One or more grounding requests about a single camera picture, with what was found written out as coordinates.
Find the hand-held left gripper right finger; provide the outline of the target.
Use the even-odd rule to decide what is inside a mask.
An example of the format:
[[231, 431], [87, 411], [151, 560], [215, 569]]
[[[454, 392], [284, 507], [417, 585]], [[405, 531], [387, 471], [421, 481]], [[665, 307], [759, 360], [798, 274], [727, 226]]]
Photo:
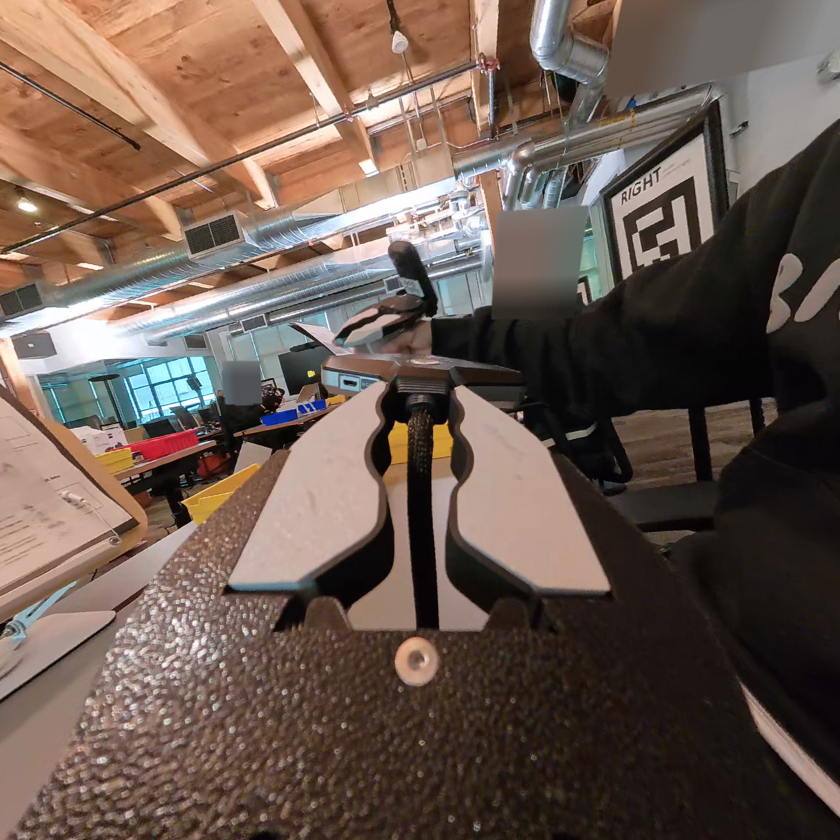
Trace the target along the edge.
[[464, 385], [451, 395], [455, 477], [445, 568], [458, 592], [490, 613], [503, 599], [529, 607], [612, 593], [571, 494], [546, 447]]

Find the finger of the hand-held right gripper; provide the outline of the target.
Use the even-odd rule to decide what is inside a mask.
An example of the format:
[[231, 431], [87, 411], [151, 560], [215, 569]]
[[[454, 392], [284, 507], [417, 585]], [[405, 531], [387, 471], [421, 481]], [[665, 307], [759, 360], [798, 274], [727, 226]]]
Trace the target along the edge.
[[343, 348], [380, 349], [420, 320], [405, 313], [358, 313], [343, 325]]
[[397, 311], [386, 306], [367, 308], [354, 314], [336, 333], [337, 342], [376, 342], [397, 322]]

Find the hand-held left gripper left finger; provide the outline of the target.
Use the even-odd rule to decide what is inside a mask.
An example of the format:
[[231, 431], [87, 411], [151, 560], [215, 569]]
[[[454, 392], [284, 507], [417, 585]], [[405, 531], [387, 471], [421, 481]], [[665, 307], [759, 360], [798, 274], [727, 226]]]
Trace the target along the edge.
[[228, 579], [234, 592], [278, 592], [350, 607], [382, 583], [394, 560], [383, 475], [391, 464], [374, 383], [290, 447]]

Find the yellow bin with cables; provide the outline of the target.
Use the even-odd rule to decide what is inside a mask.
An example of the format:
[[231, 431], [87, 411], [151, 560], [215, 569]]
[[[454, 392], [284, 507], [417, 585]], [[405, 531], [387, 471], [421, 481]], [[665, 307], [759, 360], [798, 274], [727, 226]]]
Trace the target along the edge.
[[204, 523], [213, 515], [215, 510], [219, 509], [259, 469], [259, 465], [250, 465], [212, 484], [195, 495], [184, 499], [183, 506], [189, 514], [190, 519], [197, 526]]

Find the dark grey hub with button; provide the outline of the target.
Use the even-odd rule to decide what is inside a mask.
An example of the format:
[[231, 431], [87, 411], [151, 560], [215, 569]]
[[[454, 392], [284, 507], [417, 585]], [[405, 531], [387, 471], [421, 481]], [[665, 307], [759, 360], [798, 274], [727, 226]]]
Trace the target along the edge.
[[349, 353], [322, 363], [321, 383], [331, 395], [352, 396], [378, 382], [403, 394], [435, 396], [464, 386], [490, 403], [514, 403], [525, 393], [517, 371], [440, 356]]

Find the silver pipe elbow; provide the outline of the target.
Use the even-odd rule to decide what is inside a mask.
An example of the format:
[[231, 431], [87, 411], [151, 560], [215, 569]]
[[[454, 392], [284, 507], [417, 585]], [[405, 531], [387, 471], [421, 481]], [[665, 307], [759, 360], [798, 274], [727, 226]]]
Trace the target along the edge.
[[569, 26], [571, 1], [536, 1], [530, 26], [532, 57], [544, 70], [578, 83], [568, 116], [571, 129], [592, 120], [606, 86], [608, 50]]

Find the grey desk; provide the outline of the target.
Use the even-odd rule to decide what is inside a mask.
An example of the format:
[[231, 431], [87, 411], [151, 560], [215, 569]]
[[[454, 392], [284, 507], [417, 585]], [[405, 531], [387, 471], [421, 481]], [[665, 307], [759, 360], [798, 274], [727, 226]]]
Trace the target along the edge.
[[[385, 484], [392, 505], [395, 537], [406, 536], [406, 469], [391, 467]], [[436, 552], [445, 549], [448, 502], [455, 478], [448, 461], [433, 462], [434, 538]], [[115, 618], [87, 642], [29, 681], [2, 701], [1, 706], [1, 830], [6, 838], [28, 804], [48, 780], [62, 758], [74, 727], [91, 693], [114, 635], [133, 611], [133, 602], [182, 543], [194, 532], [190, 523], [163, 537], [143, 551], [101, 574], [88, 595], [70, 594], [59, 613], [113, 608], [118, 596], [129, 598]], [[349, 611], [355, 629], [413, 629], [413, 589], [407, 543], [395, 542], [395, 559], [389, 577]], [[446, 580], [444, 561], [437, 565], [439, 623], [441, 629], [480, 629], [487, 614], [467, 601]]]

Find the person's right hand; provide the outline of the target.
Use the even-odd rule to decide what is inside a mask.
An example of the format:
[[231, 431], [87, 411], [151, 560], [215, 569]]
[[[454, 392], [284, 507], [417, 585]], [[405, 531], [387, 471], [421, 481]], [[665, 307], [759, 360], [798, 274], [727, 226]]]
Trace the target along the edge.
[[387, 353], [428, 356], [433, 354], [433, 321], [421, 320], [399, 332], [389, 343]]

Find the tilted document stand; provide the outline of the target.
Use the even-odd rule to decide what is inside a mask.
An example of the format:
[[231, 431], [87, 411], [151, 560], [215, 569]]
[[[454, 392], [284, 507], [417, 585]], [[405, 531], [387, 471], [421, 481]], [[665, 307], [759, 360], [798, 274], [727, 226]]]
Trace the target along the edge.
[[333, 355], [353, 354], [355, 351], [352, 348], [345, 348], [335, 340], [335, 335], [327, 328], [318, 324], [308, 324], [305, 322], [289, 322], [287, 326], [297, 330], [299, 333], [307, 336], [310, 341], [315, 342], [330, 352]]

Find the black backpack reflective stripe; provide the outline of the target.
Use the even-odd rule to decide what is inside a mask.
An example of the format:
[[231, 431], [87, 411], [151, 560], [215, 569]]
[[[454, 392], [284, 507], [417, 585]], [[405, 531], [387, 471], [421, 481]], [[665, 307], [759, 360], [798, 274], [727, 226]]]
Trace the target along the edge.
[[623, 493], [634, 477], [634, 468], [611, 419], [566, 427], [550, 406], [530, 398], [515, 405], [512, 412], [552, 454], [566, 457], [606, 496]]

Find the blue bin with white parts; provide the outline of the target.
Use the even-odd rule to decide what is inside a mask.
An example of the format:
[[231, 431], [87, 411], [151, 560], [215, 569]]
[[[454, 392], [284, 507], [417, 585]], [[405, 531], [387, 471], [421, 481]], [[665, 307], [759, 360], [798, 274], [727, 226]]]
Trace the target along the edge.
[[297, 421], [303, 422], [312, 417], [320, 416], [342, 405], [343, 402], [343, 396], [339, 396], [328, 400], [299, 403], [292, 408], [262, 416], [260, 423], [263, 427], [278, 427], [286, 426]]

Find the black monitor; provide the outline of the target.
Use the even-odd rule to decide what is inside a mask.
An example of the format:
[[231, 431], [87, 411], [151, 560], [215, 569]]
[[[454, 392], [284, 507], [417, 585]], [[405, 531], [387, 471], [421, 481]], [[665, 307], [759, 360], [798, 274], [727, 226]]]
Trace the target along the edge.
[[280, 353], [278, 361], [287, 394], [295, 396], [305, 386], [320, 382], [322, 363], [331, 355], [327, 348], [315, 342], [300, 344]]

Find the black chair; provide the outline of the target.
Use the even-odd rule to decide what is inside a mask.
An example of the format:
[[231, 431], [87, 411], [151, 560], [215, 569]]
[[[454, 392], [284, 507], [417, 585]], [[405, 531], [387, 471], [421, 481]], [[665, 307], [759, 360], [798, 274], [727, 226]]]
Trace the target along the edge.
[[767, 410], [774, 417], [759, 398], [617, 420], [633, 476], [608, 500], [643, 532], [709, 530], [722, 469], [764, 428]]

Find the red bin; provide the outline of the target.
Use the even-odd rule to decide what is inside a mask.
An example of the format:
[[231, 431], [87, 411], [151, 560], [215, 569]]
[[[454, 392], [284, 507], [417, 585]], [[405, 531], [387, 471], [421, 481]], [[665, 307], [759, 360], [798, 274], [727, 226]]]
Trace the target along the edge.
[[152, 461], [168, 455], [174, 455], [185, 449], [200, 444], [198, 436], [193, 430], [152, 437], [139, 440], [129, 445], [133, 455], [141, 460]]

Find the grey air vent box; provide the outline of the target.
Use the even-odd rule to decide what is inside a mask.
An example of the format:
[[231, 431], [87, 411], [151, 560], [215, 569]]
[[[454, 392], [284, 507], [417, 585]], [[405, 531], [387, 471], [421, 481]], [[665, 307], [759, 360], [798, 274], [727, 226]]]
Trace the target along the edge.
[[190, 260], [201, 262], [217, 253], [247, 244], [247, 216], [229, 210], [200, 222], [182, 226], [182, 234]]

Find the white cardboard box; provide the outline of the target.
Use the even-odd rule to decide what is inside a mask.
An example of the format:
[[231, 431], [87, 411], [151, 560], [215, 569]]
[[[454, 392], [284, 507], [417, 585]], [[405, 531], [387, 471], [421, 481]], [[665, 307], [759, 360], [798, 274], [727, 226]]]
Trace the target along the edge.
[[119, 425], [108, 428], [81, 426], [73, 427], [70, 431], [94, 455], [130, 446], [125, 431]]

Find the framed marker poster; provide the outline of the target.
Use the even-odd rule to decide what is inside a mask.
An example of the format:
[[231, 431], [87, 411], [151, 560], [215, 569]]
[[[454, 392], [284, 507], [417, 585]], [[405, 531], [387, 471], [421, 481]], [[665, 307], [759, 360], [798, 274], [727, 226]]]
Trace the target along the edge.
[[715, 233], [730, 206], [724, 135], [715, 96], [605, 187], [614, 286], [642, 268], [688, 254]]

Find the document stand with paper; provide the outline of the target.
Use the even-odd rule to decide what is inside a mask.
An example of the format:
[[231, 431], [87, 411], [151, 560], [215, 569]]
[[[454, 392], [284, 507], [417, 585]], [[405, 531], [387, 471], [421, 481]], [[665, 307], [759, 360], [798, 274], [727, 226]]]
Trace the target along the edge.
[[65, 428], [1, 389], [1, 699], [110, 625], [113, 610], [50, 614], [86, 574], [145, 536], [132, 498]]

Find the silver ventilation duct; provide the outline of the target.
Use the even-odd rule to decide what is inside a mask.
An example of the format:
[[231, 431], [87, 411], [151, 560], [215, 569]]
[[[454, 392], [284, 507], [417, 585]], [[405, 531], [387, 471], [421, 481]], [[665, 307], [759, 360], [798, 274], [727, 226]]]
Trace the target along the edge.
[[347, 234], [355, 228], [372, 228], [388, 217], [436, 203], [451, 193], [456, 183], [456, 177], [451, 175], [408, 192], [357, 203], [351, 209], [342, 206], [348, 188], [341, 187], [300, 208], [278, 208], [252, 217], [231, 213], [241, 232], [236, 240], [198, 256], [189, 252], [183, 240], [169, 248], [150, 249], [131, 261], [95, 271], [77, 281], [39, 288], [39, 306], [2, 315], [2, 335], [54, 327], [311, 241]]
[[274, 269], [110, 324], [113, 335], [150, 343], [201, 333], [396, 275], [389, 240], [347, 248]]

